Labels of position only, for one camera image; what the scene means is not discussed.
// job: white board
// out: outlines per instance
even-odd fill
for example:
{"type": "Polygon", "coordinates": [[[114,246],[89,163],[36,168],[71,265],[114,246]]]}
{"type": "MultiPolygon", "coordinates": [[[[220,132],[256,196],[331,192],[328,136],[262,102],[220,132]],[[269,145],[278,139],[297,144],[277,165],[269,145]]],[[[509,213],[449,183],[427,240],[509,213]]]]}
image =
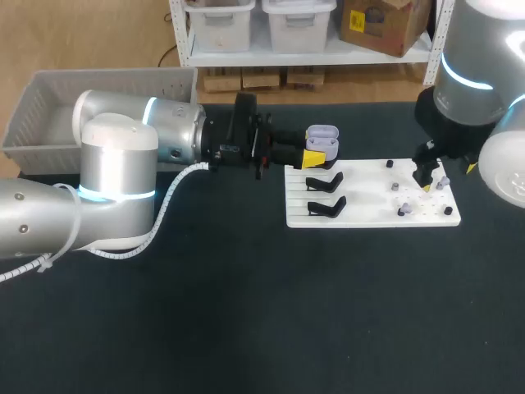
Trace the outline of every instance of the white board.
{"type": "Polygon", "coordinates": [[[461,222],[458,206],[450,186],[436,188],[445,169],[434,170],[434,182],[426,193],[412,178],[416,165],[409,158],[394,159],[392,168],[382,160],[340,160],[330,170],[294,170],[285,167],[286,223],[303,228],[380,228],[380,227],[453,227],[461,222]],[[306,178],[330,182],[338,172],[345,179],[333,194],[307,191],[306,178]],[[392,191],[393,183],[399,184],[392,191]],[[341,196],[346,206],[339,217],[331,219],[308,214],[308,202],[334,206],[341,196]],[[413,212],[401,217],[399,208],[408,203],[413,212]],[[451,207],[451,215],[445,208],[451,207]]]}

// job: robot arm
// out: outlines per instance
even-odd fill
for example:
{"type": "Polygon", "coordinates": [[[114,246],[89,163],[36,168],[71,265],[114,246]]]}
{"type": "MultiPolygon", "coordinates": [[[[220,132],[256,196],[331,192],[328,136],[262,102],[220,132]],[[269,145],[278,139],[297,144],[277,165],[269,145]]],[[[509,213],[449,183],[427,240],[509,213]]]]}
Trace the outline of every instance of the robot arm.
{"type": "Polygon", "coordinates": [[[138,248],[96,253],[132,257],[149,245],[175,187],[194,169],[253,164],[260,178],[270,163],[305,168],[326,158],[304,148],[305,131],[275,132],[252,94],[239,94],[233,111],[210,118],[201,106],[88,91],[77,101],[72,129],[82,152],[80,203],[69,190],[0,180],[0,258],[57,253],[77,219],[72,250],[138,248]],[[158,161],[190,167],[174,180],[153,225],[158,161]]]}
{"type": "Polygon", "coordinates": [[[479,162],[487,185],[525,208],[525,3],[458,0],[435,87],[422,92],[419,124],[432,138],[419,148],[414,178],[431,181],[436,159],[479,162]]]}

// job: hole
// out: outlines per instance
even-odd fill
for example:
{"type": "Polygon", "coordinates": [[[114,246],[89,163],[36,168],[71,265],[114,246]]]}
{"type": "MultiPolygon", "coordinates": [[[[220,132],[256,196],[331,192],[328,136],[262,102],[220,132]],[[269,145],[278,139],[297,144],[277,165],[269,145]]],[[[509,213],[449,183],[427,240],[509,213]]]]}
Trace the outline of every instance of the hole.
{"type": "Polygon", "coordinates": [[[171,155],[173,158],[179,158],[179,157],[180,157],[180,151],[177,150],[177,149],[173,149],[173,150],[170,152],[170,155],[171,155]]]}

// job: white shelf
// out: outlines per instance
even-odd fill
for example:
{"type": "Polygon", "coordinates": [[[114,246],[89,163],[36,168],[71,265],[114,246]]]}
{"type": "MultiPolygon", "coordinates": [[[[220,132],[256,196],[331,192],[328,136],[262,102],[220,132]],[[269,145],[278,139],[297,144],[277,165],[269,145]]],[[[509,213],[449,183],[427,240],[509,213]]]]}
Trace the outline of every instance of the white shelf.
{"type": "Polygon", "coordinates": [[[428,62],[431,40],[425,32],[404,57],[392,57],[339,39],[339,31],[331,23],[324,53],[280,54],[272,51],[268,17],[255,11],[252,15],[252,44],[245,53],[206,53],[189,34],[187,66],[322,66],[340,64],[424,63],[428,62]]]}

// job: brown box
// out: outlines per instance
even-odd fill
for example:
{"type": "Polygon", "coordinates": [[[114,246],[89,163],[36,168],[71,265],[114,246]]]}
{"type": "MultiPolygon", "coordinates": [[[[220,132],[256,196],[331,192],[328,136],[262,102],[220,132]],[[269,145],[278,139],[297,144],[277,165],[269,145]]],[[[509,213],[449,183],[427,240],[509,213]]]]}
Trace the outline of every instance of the brown box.
{"type": "Polygon", "coordinates": [[[345,0],[341,39],[402,57],[427,28],[432,0],[345,0]]]}
{"type": "Polygon", "coordinates": [[[208,68],[204,73],[204,90],[207,93],[238,92],[240,69],[238,67],[208,68]]]}
{"type": "Polygon", "coordinates": [[[315,90],[325,83],[325,67],[323,66],[291,66],[288,67],[286,85],[294,89],[315,90]]]}
{"type": "Polygon", "coordinates": [[[279,67],[245,67],[243,68],[244,89],[279,89],[281,73],[279,67]]]}

